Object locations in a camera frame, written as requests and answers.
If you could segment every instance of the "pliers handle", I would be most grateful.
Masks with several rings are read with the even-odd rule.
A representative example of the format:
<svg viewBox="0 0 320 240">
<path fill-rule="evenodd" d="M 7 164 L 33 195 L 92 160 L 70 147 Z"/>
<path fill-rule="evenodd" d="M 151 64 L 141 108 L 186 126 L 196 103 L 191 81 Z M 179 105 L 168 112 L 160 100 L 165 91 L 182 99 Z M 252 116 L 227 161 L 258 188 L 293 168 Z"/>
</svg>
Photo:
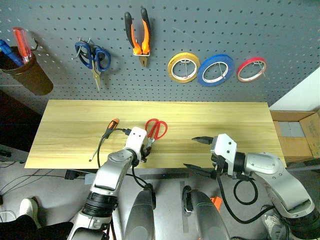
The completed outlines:
<svg viewBox="0 0 320 240">
<path fill-rule="evenodd" d="M 144 28 L 144 39 L 142 45 L 140 46 L 135 38 L 134 26 L 132 24 L 132 17 L 129 12 L 124 14 L 124 24 L 126 36 L 133 47 L 134 55 L 148 55 L 150 52 L 150 22 L 148 18 L 148 13 L 145 8 L 141 9 L 142 23 Z"/>
</svg>

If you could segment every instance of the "cardboard box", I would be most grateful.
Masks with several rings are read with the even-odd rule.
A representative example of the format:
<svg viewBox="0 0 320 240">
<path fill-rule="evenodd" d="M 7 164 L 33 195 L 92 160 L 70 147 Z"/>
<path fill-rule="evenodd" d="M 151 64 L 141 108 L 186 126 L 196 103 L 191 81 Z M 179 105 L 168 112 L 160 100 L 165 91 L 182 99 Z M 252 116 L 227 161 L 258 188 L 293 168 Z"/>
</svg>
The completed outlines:
<svg viewBox="0 0 320 240">
<path fill-rule="evenodd" d="M 320 117 L 314 111 L 271 111 L 287 163 L 320 158 Z M 279 122 L 300 122 L 305 137 L 283 136 Z"/>
</svg>

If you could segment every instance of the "wooden tabletop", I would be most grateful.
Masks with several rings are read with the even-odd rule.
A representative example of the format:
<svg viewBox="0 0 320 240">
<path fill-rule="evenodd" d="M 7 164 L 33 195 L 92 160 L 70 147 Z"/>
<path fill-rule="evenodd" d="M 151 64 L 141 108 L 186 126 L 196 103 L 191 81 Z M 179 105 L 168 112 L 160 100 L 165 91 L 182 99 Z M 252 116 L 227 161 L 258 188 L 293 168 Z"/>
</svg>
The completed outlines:
<svg viewBox="0 0 320 240">
<path fill-rule="evenodd" d="M 113 118 L 120 120 L 119 128 L 144 128 L 152 118 L 167 123 L 166 135 L 138 168 L 184 168 L 183 163 L 211 168 L 210 146 L 191 138 L 222 133 L 237 142 L 239 152 L 270 152 L 285 162 L 264 102 L 49 100 L 25 167 L 97 169 L 97 157 L 92 162 L 89 158 Z M 112 133 L 101 147 L 101 164 L 126 139 L 123 132 Z"/>
</svg>

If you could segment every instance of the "pegboard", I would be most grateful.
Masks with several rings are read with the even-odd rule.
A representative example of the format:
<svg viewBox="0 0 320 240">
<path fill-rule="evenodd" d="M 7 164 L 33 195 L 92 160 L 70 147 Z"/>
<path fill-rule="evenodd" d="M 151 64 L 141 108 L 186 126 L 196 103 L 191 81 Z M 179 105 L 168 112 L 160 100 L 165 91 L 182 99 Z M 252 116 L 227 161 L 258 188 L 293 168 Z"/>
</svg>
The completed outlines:
<svg viewBox="0 0 320 240">
<path fill-rule="evenodd" d="M 319 66 L 319 1 L 316 0 L 6 0 L 0 6 L 0 36 L 16 45 L 12 27 L 27 30 L 37 61 L 53 82 L 53 91 L 35 96 L 1 72 L 0 90 L 42 113 L 48 99 L 268 102 L 273 104 Z M 130 12 L 135 36 L 142 41 L 140 9 L 148 11 L 151 56 L 148 68 L 132 55 L 124 13 Z M 92 73 L 78 59 L 78 37 L 106 48 L 111 66 L 97 92 Z M 228 54 L 237 68 L 261 56 L 268 69 L 251 83 L 236 71 L 215 87 L 197 79 L 177 83 L 168 77 L 169 60 L 191 52 L 203 63 Z"/>
</svg>

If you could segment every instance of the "red scissors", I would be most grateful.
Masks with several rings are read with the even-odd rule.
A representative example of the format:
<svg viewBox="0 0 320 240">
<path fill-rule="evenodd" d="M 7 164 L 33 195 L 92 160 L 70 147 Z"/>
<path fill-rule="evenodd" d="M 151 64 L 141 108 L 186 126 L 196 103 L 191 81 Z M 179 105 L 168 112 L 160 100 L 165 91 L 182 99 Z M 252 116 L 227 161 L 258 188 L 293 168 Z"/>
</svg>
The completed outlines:
<svg viewBox="0 0 320 240">
<path fill-rule="evenodd" d="M 159 121 L 159 119 L 157 118 L 152 118 L 152 119 L 149 119 L 146 124 L 145 124 L 145 127 L 144 129 L 146 131 L 148 131 L 148 126 L 149 126 L 149 123 L 151 122 L 154 122 L 153 126 L 151 127 L 151 130 L 149 131 L 147 137 L 148 137 L 148 144 L 146 147 L 151 147 L 152 143 L 155 141 L 155 140 L 158 140 L 160 138 L 162 138 L 167 130 L 168 130 L 168 125 L 166 124 L 166 122 L 164 121 Z M 159 136 L 159 130 L 160 130 L 160 127 L 161 125 L 164 126 L 164 132 L 162 133 L 162 135 Z"/>
</svg>

